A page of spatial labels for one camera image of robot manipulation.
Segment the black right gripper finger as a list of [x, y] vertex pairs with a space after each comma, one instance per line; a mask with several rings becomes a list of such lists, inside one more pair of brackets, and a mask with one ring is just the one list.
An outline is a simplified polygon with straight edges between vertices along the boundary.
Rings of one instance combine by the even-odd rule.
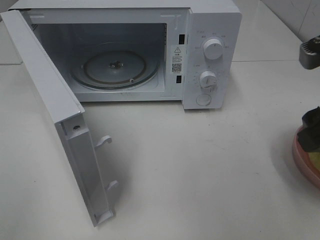
[[320, 127], [303, 127], [297, 134], [297, 140], [305, 152], [319, 152]]
[[320, 128], [320, 107], [309, 110], [302, 116], [302, 125], [304, 129]]

